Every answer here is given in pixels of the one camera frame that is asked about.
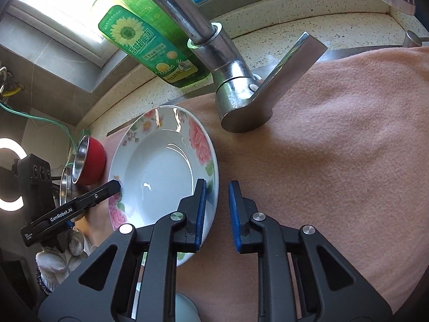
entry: white glove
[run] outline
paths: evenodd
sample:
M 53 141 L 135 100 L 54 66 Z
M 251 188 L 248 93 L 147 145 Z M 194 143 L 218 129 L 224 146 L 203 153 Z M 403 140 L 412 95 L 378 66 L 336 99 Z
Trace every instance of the white glove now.
M 43 247 L 43 251 L 36 254 L 36 263 L 40 270 L 39 283 L 47 294 L 62 283 L 97 247 L 92 246 L 87 249 L 85 245 L 89 247 L 89 243 L 82 233 L 72 229 L 67 232 L 69 233 L 69 245 L 64 253 L 56 248 Z

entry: pink towel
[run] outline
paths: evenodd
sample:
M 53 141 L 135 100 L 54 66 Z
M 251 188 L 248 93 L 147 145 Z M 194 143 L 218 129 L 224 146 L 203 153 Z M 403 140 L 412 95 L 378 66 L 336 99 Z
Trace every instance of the pink towel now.
M 232 134 L 214 94 L 181 104 L 202 122 L 220 171 L 217 213 L 200 253 L 177 269 L 177 291 L 202 322 L 257 318 L 257 257 L 235 252 L 227 185 L 281 224 L 314 225 L 396 311 L 429 264 L 429 47 L 318 63 L 272 119 Z M 124 132 L 107 138 L 108 169 Z M 87 216 L 98 244 L 107 205 Z

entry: speckled stone countertop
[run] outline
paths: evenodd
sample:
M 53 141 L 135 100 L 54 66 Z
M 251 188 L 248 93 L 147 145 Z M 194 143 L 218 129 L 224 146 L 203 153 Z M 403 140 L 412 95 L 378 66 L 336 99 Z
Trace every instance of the speckled stone countertop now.
M 420 36 L 429 35 L 414 17 L 392 12 L 379 0 L 265 0 L 217 20 L 233 37 L 250 68 L 281 59 L 304 31 L 331 50 L 400 45 L 404 28 Z M 98 118 L 89 127 L 92 136 L 104 138 L 109 131 L 133 117 L 212 82 L 209 77 L 185 89 L 177 89 L 160 78 L 152 78 L 130 91 L 134 83 L 147 76 L 142 68 L 135 68 L 106 94 L 106 102 L 115 100 L 116 104 L 107 104 L 110 107 L 107 111 L 102 111 L 102 105 L 93 110 Z M 86 127 L 84 122 L 78 126 L 81 127 Z

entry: chrome faucet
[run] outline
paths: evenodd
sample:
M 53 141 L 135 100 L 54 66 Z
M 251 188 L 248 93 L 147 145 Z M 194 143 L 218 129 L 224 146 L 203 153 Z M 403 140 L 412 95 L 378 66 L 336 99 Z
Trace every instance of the chrome faucet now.
M 217 111 L 228 132 L 248 132 L 266 123 L 278 100 L 327 50 L 305 32 L 260 83 L 222 25 L 205 18 L 193 0 L 153 1 L 189 36 L 188 48 L 212 73 Z

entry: white floral plate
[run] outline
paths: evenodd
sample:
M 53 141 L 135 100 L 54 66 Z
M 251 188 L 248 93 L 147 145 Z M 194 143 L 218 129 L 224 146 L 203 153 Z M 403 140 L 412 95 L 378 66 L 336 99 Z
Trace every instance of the white floral plate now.
M 219 195 L 219 171 L 209 135 L 194 115 L 177 106 L 164 105 L 143 114 L 125 133 L 110 167 L 109 180 L 119 180 L 122 186 L 109 198 L 113 229 L 124 223 L 136 228 L 156 223 L 177 210 L 182 198 L 193 195 L 198 178 L 207 181 L 204 242 Z M 177 265 L 192 255 L 179 253 Z

